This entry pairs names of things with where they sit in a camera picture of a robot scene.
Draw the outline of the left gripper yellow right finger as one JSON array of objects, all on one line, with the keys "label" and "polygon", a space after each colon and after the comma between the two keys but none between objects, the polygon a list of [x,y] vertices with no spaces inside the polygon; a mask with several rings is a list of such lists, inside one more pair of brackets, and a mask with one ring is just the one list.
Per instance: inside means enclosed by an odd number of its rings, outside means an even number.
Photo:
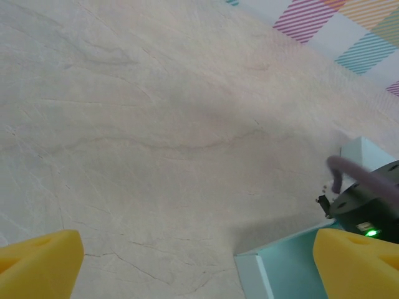
[{"label": "left gripper yellow right finger", "polygon": [[321,229],[313,257],[328,299],[399,299],[399,244]]}]

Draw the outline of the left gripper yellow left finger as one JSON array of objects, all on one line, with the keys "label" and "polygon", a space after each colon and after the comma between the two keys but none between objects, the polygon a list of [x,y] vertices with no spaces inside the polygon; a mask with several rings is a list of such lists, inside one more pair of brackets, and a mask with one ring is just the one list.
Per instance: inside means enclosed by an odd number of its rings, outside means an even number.
[{"label": "left gripper yellow left finger", "polygon": [[70,299],[82,262],[76,230],[0,247],[0,299]]}]

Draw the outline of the teal paper box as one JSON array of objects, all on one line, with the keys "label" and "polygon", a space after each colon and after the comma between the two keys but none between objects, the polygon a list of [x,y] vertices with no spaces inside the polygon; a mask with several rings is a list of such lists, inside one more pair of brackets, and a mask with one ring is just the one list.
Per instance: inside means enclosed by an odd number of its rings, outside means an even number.
[{"label": "teal paper box", "polygon": [[234,258],[246,299],[327,299],[312,250],[320,229],[343,229],[324,224],[237,254]]}]

